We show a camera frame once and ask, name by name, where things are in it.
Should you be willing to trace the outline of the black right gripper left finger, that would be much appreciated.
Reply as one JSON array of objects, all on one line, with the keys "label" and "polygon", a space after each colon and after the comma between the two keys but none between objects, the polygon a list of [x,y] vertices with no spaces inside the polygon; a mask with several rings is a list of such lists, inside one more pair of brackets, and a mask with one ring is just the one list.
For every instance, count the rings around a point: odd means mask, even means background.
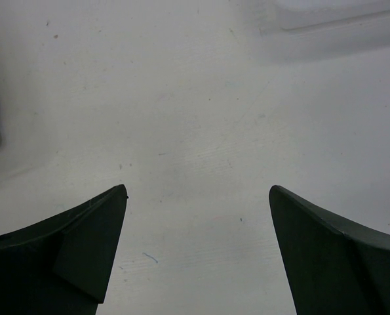
[{"label": "black right gripper left finger", "polygon": [[127,199],[120,184],[0,235],[0,314],[95,314],[106,297]]}]

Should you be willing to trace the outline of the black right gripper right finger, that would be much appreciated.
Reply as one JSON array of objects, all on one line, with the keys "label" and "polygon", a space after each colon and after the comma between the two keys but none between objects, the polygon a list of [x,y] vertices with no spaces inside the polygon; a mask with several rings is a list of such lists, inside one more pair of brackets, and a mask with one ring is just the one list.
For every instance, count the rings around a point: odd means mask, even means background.
[{"label": "black right gripper right finger", "polygon": [[390,314],[390,235],[282,186],[269,205],[297,314]]}]

